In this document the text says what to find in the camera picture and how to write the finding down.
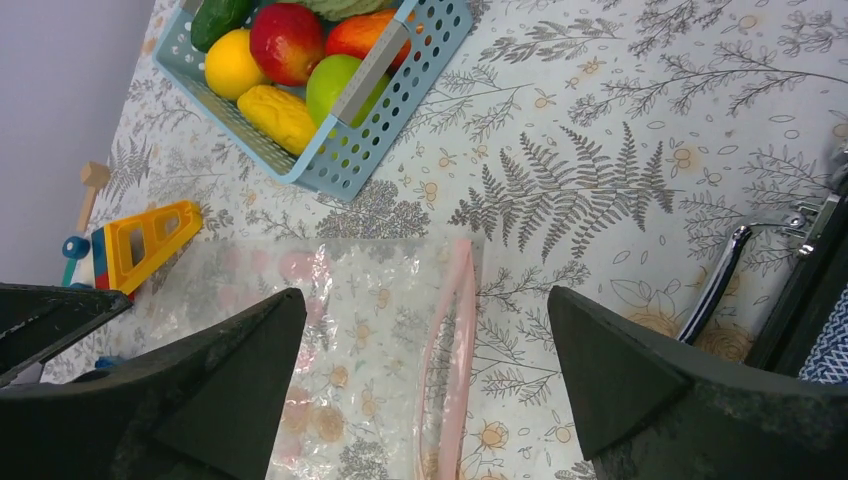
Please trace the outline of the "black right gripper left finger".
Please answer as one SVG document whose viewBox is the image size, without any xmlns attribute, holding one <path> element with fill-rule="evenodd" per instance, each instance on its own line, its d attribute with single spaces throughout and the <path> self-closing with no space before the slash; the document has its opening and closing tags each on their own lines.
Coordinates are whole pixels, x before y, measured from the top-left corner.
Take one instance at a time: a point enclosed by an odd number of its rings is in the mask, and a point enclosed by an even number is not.
<svg viewBox="0 0 848 480">
<path fill-rule="evenodd" d="M 115 290 L 2 289 L 2 477 L 263 478 L 305 326 L 302 292 L 64 384 L 18 382 L 130 305 Z"/>
</svg>

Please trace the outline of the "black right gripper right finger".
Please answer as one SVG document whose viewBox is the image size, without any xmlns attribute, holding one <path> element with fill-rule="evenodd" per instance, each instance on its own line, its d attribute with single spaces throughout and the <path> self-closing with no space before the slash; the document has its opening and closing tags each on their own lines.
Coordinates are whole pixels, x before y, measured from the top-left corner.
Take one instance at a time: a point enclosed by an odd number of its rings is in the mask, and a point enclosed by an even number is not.
<svg viewBox="0 0 848 480">
<path fill-rule="evenodd" d="M 547 302 L 583 457 L 601 479 L 843 479 L 847 391 L 732 363 L 571 289 Z"/>
</svg>

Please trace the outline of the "clear pink zip top bag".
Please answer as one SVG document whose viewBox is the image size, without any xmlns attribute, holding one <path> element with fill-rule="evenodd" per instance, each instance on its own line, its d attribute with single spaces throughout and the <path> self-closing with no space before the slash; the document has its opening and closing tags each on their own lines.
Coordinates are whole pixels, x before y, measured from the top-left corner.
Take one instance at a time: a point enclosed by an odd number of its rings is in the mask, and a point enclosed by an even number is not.
<svg viewBox="0 0 848 480">
<path fill-rule="evenodd" d="M 200 242 L 140 293 L 134 349 L 288 288 L 306 319 L 264 477 L 457 478 L 476 322 L 470 242 Z"/>
</svg>

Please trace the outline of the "yellow corn cob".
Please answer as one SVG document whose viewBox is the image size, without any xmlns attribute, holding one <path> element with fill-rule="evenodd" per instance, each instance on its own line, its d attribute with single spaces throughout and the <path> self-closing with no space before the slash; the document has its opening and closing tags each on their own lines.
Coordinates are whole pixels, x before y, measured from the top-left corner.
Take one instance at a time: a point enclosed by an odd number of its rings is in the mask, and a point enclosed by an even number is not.
<svg viewBox="0 0 848 480">
<path fill-rule="evenodd" d="M 272 85 L 257 85 L 237 99 L 242 115 L 289 153 L 300 156 L 317 132 L 300 97 Z"/>
</svg>

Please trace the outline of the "yellow lemon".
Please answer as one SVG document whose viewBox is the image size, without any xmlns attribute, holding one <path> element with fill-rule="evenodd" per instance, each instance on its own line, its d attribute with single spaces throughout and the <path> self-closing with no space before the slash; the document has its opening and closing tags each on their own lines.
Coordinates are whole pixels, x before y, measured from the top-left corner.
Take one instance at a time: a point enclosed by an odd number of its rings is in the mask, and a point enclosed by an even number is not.
<svg viewBox="0 0 848 480">
<path fill-rule="evenodd" d="M 206 54 L 205 80 L 210 90 L 229 101 L 271 80 L 250 51 L 250 30 L 237 29 L 219 38 Z"/>
</svg>

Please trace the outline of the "green apple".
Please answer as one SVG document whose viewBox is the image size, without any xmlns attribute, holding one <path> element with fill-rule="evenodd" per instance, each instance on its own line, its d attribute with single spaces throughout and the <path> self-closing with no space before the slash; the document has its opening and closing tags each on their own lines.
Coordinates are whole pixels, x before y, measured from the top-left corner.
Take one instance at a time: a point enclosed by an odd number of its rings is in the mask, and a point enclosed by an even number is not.
<svg viewBox="0 0 848 480">
<path fill-rule="evenodd" d="M 316 128 L 321 126 L 331 112 L 332 107 L 361 63 L 362 61 L 356 57 L 334 54 L 325 57 L 313 69 L 306 86 L 305 102 Z M 381 76 L 351 123 L 353 127 L 359 127 L 363 123 L 389 85 L 389 81 L 388 75 L 383 74 Z"/>
</svg>

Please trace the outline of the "red apple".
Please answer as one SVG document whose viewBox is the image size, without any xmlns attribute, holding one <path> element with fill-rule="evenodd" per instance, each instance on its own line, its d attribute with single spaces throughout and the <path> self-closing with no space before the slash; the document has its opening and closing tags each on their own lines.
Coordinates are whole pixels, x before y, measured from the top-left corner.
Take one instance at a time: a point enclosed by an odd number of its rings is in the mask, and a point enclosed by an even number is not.
<svg viewBox="0 0 848 480">
<path fill-rule="evenodd" d="M 261 71 L 273 83 L 305 86 L 325 57 L 323 26 L 305 6 L 274 3 L 261 8 L 255 16 L 249 48 Z"/>
</svg>

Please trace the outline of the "light green long gourd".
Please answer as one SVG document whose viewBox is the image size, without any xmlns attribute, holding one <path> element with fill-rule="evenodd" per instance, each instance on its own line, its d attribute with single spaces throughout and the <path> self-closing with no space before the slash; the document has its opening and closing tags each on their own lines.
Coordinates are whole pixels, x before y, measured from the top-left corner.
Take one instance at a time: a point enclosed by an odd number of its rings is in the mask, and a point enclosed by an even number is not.
<svg viewBox="0 0 848 480">
<path fill-rule="evenodd" d="M 310 9 L 322 19 L 337 22 L 349 17 L 388 8 L 392 0 L 291 0 Z"/>
</svg>

